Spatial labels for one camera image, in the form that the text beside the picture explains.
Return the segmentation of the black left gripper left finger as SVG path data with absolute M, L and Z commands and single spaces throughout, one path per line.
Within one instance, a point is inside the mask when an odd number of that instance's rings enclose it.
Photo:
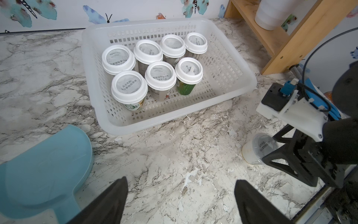
M 128 182 L 124 176 L 114 181 L 69 223 L 119 224 L 121 223 L 127 196 Z

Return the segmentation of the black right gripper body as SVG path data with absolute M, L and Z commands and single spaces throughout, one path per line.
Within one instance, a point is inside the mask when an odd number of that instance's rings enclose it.
M 347 118 L 323 125 L 322 141 L 308 140 L 300 155 L 313 177 L 342 188 L 346 165 L 358 164 L 358 119 Z

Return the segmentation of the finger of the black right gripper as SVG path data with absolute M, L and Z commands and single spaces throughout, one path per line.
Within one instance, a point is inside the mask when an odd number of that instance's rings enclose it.
M 318 178 L 308 171 L 305 166 L 305 159 L 299 154 L 299 150 L 304 148 L 309 137 L 296 129 L 291 138 L 285 138 L 284 135 L 293 129 L 294 127 L 288 124 L 273 136 L 276 142 L 283 145 L 264 156 L 262 161 L 266 165 L 285 172 L 310 187 L 316 187 Z

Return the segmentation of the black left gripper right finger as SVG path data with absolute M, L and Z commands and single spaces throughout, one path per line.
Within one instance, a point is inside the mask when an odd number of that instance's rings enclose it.
M 291 224 L 273 204 L 246 180 L 237 180 L 235 199 L 244 224 Z

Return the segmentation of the yogurt cup without cap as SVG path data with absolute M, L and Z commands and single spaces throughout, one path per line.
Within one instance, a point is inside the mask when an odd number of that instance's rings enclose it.
M 265 165 L 262 158 L 279 148 L 278 143 L 267 133 L 258 133 L 242 147 L 244 160 L 251 165 Z

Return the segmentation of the white plastic perforated basket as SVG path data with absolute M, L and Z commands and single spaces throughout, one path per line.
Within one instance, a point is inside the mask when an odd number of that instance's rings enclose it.
M 111 93 L 113 76 L 102 65 L 102 53 L 115 44 L 134 49 L 140 40 L 157 43 L 168 34 L 185 37 L 196 32 L 205 36 L 208 51 L 199 62 L 203 79 L 187 95 L 175 88 L 165 101 L 147 94 L 141 110 L 132 112 Z M 255 89 L 257 79 L 226 36 L 207 19 L 165 19 L 92 25 L 82 33 L 84 71 L 91 105 L 100 127 L 112 135 L 141 131 L 202 110 Z

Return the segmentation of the blue black work glove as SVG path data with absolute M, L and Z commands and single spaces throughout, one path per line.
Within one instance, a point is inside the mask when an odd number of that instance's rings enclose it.
M 297 64 L 297 65 L 293 65 L 289 68 L 289 70 L 294 74 L 294 76 L 299 79 L 299 82 L 302 83 L 302 72 L 303 69 L 302 67 Z M 318 91 L 316 90 L 314 84 L 311 82 L 311 80 L 308 77 L 304 78 L 304 84 L 305 86 L 311 88 L 312 90 L 314 90 L 318 95 Z M 314 105 L 316 108 L 320 108 L 323 107 L 323 110 L 327 110 L 328 109 L 328 105 L 327 105 L 327 99 L 322 100 L 320 97 L 318 97 L 316 94 L 312 93 L 311 91 L 305 89 L 306 95 L 308 97 L 308 99 L 314 99 L 314 101 L 312 102 L 312 105 Z M 341 114 L 338 111 L 338 109 L 332 104 L 331 105 L 331 110 L 329 112 L 325 112 L 325 114 L 328 116 L 329 120 L 340 120 L 341 119 Z

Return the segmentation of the wooden corner shelf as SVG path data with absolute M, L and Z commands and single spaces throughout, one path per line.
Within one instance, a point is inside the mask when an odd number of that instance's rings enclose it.
M 262 75 L 284 73 L 298 64 L 357 6 L 357 1 L 317 1 L 295 30 L 288 35 L 282 28 L 273 31 L 255 21 L 258 1 L 229 1 L 225 18 L 243 18 L 272 57 Z

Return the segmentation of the white pot green plant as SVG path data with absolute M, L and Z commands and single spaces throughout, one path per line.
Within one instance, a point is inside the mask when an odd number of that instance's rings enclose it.
M 264 30 L 273 31 L 280 27 L 300 0 L 261 0 L 255 15 L 255 23 Z

